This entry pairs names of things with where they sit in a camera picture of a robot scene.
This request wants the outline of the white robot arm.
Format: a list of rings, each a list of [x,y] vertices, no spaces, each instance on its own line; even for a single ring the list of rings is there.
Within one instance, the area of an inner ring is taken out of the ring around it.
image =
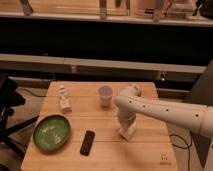
[[[136,129],[136,114],[144,114],[186,128],[207,138],[213,138],[213,107],[189,103],[168,102],[140,97],[136,84],[125,87],[114,99],[118,107],[119,134],[129,140]]]

